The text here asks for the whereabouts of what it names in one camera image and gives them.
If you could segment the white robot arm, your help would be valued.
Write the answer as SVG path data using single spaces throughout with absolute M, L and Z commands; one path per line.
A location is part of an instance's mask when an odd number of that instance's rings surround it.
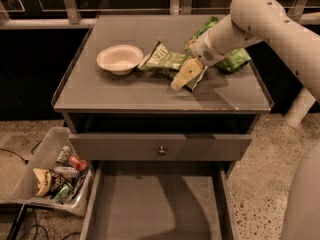
M 291 20 L 276 0 L 232 0 L 230 14 L 193 41 L 193 59 L 182 66 L 171 87 L 181 89 L 204 66 L 258 39 L 273 49 L 313 98 L 320 99 L 320 36 Z M 307 152 L 294 174 L 281 240 L 320 240 L 319 144 Z

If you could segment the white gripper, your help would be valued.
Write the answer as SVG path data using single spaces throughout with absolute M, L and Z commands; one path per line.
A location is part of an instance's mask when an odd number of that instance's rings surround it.
M 171 88 L 180 90 L 187 87 L 194 90 L 202 74 L 203 65 L 213 66 L 225 59 L 222 48 L 222 34 L 211 29 L 205 31 L 197 39 L 189 40 L 186 51 L 191 51 L 195 58 L 183 63 L 171 82 Z

